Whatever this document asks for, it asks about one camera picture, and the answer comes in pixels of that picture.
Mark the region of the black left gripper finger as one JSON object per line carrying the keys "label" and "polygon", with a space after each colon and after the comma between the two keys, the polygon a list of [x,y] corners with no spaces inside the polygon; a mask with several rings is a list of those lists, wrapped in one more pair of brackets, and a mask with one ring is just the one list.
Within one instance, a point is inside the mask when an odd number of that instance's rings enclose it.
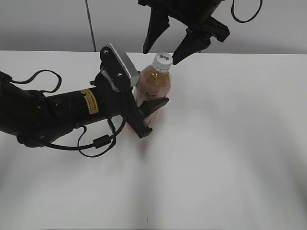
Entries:
{"label": "black left gripper finger", "polygon": [[165,106],[169,102],[169,98],[159,98],[155,100],[145,100],[139,106],[139,112],[142,118],[148,118],[155,111],[159,110],[161,107]]}

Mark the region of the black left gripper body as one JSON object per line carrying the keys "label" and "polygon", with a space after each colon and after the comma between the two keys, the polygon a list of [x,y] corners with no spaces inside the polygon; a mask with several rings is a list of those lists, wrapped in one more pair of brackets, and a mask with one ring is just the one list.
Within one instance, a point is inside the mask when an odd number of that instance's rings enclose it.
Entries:
{"label": "black left gripper body", "polygon": [[112,78],[107,72],[101,71],[90,84],[94,86],[101,115],[107,118],[121,115],[140,138],[151,133],[152,129],[138,111],[126,75],[115,75]]}

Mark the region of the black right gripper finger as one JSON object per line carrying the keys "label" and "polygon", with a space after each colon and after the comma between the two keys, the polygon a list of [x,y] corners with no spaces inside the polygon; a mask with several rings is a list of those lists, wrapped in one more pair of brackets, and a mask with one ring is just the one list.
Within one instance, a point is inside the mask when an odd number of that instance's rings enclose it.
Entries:
{"label": "black right gripper finger", "polygon": [[162,6],[151,7],[148,31],[142,49],[144,54],[149,53],[156,40],[169,26],[167,11]]}
{"label": "black right gripper finger", "polygon": [[211,44],[211,34],[187,30],[183,41],[172,55],[173,65],[178,64],[190,55],[207,49]]}

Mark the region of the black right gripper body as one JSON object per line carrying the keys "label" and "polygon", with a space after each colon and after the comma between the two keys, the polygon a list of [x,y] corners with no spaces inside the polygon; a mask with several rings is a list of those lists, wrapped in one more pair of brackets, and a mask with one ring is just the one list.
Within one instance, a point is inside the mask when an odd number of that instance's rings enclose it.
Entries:
{"label": "black right gripper body", "polygon": [[228,27],[212,17],[220,0],[139,0],[141,6],[162,6],[172,17],[200,33],[209,33],[223,42],[229,35]]}

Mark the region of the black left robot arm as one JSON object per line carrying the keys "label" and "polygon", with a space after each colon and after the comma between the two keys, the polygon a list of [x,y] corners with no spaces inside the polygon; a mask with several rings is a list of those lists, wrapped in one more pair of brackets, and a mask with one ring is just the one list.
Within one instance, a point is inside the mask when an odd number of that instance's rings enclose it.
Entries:
{"label": "black left robot arm", "polygon": [[151,133],[145,119],[168,103],[168,98],[138,106],[130,88],[112,89],[99,73],[89,89],[56,94],[23,90],[6,73],[0,75],[0,130],[30,148],[53,146],[58,138],[88,124],[121,116],[140,138]]}

